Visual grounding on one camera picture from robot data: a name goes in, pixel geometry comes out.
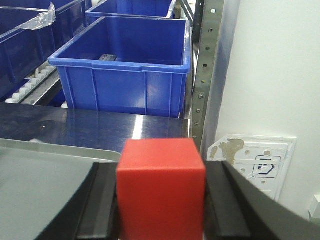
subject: bolt hole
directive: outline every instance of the bolt hole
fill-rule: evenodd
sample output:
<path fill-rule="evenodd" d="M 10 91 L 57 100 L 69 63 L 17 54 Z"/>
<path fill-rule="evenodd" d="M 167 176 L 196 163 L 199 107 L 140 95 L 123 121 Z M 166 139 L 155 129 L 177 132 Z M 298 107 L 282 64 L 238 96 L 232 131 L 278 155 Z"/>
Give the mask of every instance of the bolt hole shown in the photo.
<path fill-rule="evenodd" d="M 270 156 L 271 155 L 271 152 L 270 151 L 268 151 L 268 150 L 266 150 L 266 151 L 264 151 L 264 153 L 263 153 L 265 156 Z"/>

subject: red cube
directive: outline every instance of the red cube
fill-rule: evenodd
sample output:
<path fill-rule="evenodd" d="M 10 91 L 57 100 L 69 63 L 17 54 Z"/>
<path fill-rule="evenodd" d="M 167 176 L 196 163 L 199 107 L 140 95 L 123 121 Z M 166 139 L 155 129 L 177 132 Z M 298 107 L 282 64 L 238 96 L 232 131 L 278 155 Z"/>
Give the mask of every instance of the red cube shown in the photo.
<path fill-rule="evenodd" d="M 121 240 L 201 240 L 205 184 L 192 139 L 128 140 L 117 167 Z"/>

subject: electrical outlet cover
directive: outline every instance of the electrical outlet cover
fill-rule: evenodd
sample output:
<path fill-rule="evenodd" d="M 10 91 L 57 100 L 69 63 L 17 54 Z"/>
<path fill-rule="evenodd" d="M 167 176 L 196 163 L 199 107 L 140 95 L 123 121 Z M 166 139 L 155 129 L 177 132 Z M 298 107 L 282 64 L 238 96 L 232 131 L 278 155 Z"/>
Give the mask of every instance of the electrical outlet cover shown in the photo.
<path fill-rule="evenodd" d="M 296 137 L 228 134 L 209 147 L 207 161 L 228 161 L 248 181 L 279 200 Z"/>

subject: white wall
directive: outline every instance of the white wall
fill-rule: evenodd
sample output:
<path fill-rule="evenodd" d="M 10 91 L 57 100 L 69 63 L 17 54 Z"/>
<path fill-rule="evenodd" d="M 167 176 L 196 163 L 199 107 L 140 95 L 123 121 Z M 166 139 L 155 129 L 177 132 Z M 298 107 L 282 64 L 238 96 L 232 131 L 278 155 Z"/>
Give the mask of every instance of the white wall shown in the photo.
<path fill-rule="evenodd" d="M 279 202 L 308 217 L 320 194 L 320 0 L 242 0 L 216 140 L 297 137 Z"/>

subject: blue bin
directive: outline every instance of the blue bin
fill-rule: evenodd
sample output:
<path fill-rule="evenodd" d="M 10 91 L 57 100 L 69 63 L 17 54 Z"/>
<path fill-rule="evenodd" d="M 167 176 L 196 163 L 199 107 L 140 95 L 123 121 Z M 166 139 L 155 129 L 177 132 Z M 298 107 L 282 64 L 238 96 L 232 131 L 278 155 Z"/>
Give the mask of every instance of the blue bin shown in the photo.
<path fill-rule="evenodd" d="M 104 16 L 174 17 L 176 0 L 104 0 L 85 12 L 89 23 Z"/>
<path fill-rule="evenodd" d="M 54 41 L 59 49 L 87 27 L 85 12 L 92 6 L 91 0 L 0 0 L 0 6 L 47 10 L 51 2 L 56 14 Z"/>
<path fill-rule="evenodd" d="M 52 26 L 39 30 L 16 28 L 39 13 L 43 11 L 0 8 L 0 98 L 55 52 Z"/>
<path fill-rule="evenodd" d="M 116 60 L 99 60 L 106 54 Z M 191 69 L 190 24 L 102 17 L 49 63 L 57 66 L 70 108 L 178 118 Z"/>

